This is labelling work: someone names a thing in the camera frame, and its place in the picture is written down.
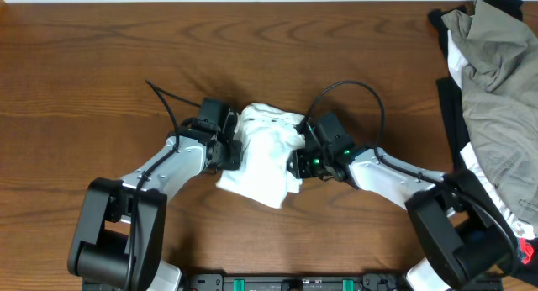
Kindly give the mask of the white t-shirt with black print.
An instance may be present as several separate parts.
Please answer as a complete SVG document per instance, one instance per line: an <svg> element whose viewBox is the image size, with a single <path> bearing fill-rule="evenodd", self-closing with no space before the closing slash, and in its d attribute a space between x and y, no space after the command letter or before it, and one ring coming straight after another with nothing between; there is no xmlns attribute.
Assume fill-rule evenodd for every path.
<svg viewBox="0 0 538 291"><path fill-rule="evenodd" d="M240 113L235 128L242 144L240 168L224 170L216 186L225 191L280 209L290 193L298 193L303 180L287 169L292 152L305 147L296 126L301 114L264 103L252 103Z"/></svg>

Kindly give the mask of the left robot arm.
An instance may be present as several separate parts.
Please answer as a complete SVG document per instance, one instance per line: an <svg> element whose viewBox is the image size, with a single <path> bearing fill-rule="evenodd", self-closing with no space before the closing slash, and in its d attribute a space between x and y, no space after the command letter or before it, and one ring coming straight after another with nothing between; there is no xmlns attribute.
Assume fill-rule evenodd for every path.
<svg viewBox="0 0 538 291"><path fill-rule="evenodd" d="M239 167L237 121L227 103L206 98L198 115L176 127L143 166L89 184L67 260L83 289L182 289L181 270L161 258L166 208L201 172Z"/></svg>

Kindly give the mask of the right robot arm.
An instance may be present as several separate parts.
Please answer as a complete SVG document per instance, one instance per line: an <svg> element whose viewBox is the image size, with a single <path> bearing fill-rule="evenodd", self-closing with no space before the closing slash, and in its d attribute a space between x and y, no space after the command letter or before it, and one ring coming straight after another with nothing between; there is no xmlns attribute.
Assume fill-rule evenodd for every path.
<svg viewBox="0 0 538 291"><path fill-rule="evenodd" d="M404 274L407 289L479 290L517 271L516 236L474 173L428 171L357 145L333 113L297 130L305 146L287 161L295 177L348 183L407 212L425 254Z"/></svg>

